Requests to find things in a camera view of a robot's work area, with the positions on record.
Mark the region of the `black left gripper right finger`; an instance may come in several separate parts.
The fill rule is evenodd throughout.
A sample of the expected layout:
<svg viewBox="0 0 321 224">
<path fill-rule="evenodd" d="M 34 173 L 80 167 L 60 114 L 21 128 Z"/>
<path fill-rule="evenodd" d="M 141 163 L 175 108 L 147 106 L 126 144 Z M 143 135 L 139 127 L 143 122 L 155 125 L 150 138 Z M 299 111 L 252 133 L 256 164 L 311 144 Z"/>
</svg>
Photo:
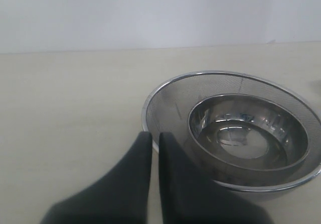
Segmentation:
<svg viewBox="0 0 321 224">
<path fill-rule="evenodd" d="M 161 133 L 159 191 L 164 223 L 272 223 L 261 207 L 203 174 L 173 134 Z"/>
</svg>

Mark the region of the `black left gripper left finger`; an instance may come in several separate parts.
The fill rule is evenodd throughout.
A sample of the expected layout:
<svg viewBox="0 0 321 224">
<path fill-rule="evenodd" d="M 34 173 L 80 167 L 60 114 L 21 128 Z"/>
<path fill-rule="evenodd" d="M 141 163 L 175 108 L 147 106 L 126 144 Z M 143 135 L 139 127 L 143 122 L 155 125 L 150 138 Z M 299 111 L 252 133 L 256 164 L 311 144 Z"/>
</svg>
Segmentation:
<svg viewBox="0 0 321 224">
<path fill-rule="evenodd" d="M 146 223 L 152 136 L 138 134 L 123 158 L 81 192 L 54 204 L 42 223 Z"/>
</svg>

